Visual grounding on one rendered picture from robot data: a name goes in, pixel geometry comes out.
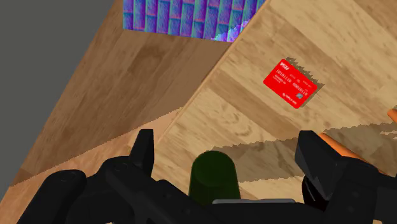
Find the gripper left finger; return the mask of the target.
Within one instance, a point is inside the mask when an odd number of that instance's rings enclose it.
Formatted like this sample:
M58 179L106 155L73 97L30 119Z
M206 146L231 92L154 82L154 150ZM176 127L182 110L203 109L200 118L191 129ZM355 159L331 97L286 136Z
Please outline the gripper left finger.
M94 175L49 175L17 224L214 224L181 190L155 181L153 163L153 130L141 129L129 155L107 159Z

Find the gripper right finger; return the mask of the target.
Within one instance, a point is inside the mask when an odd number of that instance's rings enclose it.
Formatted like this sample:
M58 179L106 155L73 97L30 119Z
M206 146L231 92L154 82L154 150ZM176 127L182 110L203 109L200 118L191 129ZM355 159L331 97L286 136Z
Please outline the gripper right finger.
M311 130L299 132L295 162L328 201L320 224L397 224L397 177L341 155Z

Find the orange object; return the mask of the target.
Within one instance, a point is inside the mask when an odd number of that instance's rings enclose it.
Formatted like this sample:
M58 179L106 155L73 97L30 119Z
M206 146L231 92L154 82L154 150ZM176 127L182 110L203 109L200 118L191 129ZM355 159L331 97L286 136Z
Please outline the orange object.
M331 128L319 136L339 154L372 164L383 174L397 176L397 105L387 116L391 120L386 123Z

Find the dark green cylinder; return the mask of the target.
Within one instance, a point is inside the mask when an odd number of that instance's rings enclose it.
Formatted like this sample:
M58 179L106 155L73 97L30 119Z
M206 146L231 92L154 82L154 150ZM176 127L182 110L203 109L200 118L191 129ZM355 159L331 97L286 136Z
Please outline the dark green cylinder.
M188 196L201 205L217 199L241 199L233 160L220 151L205 151L192 163Z

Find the red card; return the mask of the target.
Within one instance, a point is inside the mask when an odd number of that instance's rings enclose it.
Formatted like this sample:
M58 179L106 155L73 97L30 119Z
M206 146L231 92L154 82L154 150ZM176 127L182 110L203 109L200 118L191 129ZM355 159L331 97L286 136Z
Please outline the red card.
M263 83L295 109L300 108L317 90L293 58L281 59Z

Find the wooden table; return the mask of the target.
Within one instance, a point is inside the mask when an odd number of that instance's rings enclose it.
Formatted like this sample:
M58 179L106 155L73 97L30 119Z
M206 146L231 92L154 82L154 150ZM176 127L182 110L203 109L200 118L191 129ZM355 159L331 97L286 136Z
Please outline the wooden table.
M397 105L397 0L269 0L234 43L125 31L115 0L0 201L17 221L51 173L92 175L155 133L153 176L188 189L196 156L219 150L249 199L302 200L298 132L389 122ZM295 109L264 79L293 58L317 90Z

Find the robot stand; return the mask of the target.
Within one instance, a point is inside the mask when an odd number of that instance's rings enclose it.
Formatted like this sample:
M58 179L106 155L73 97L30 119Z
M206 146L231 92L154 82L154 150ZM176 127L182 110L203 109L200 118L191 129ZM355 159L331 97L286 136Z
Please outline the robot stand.
M266 0L123 0L123 28L234 42Z

